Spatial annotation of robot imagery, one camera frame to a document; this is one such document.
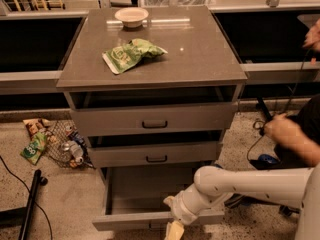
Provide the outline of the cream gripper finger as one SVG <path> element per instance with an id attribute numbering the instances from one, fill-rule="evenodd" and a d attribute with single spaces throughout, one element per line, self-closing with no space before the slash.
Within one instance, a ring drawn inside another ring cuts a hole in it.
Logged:
<path id="1" fill-rule="evenodd" d="M 168 222 L 164 240 L 181 240 L 184 234 L 184 225 L 179 221 Z"/>

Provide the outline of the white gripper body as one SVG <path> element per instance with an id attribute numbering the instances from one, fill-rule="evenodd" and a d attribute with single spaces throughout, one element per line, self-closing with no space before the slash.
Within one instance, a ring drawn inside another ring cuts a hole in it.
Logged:
<path id="1" fill-rule="evenodd" d="M 183 194 L 184 192 L 180 191 L 176 196 L 166 197 L 163 202 L 170 208 L 174 220 L 187 226 L 191 225 L 197 219 L 197 216 L 185 205 Z"/>

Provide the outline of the person's right hand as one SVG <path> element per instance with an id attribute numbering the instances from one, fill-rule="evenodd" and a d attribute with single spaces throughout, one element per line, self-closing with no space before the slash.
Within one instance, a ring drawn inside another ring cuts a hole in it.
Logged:
<path id="1" fill-rule="evenodd" d="M 303 47 L 320 52 L 320 19 L 316 21 L 306 34 Z"/>

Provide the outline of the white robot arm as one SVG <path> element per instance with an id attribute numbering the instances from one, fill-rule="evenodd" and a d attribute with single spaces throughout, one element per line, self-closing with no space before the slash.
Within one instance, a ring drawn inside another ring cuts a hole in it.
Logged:
<path id="1" fill-rule="evenodd" d="M 228 171 L 203 166 L 193 183 L 164 203 L 174 221 L 166 228 L 165 240 L 180 240 L 184 227 L 199 214 L 241 194 L 300 211 L 294 240 L 320 240 L 320 166 L 298 169 Z"/>

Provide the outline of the person's left hand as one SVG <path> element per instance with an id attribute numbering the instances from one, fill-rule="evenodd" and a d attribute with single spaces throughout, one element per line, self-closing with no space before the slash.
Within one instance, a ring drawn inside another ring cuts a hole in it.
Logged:
<path id="1" fill-rule="evenodd" d="M 275 115 L 264 126 L 265 134 L 286 148 L 294 148 L 299 143 L 301 128 L 290 120 L 286 114 Z"/>

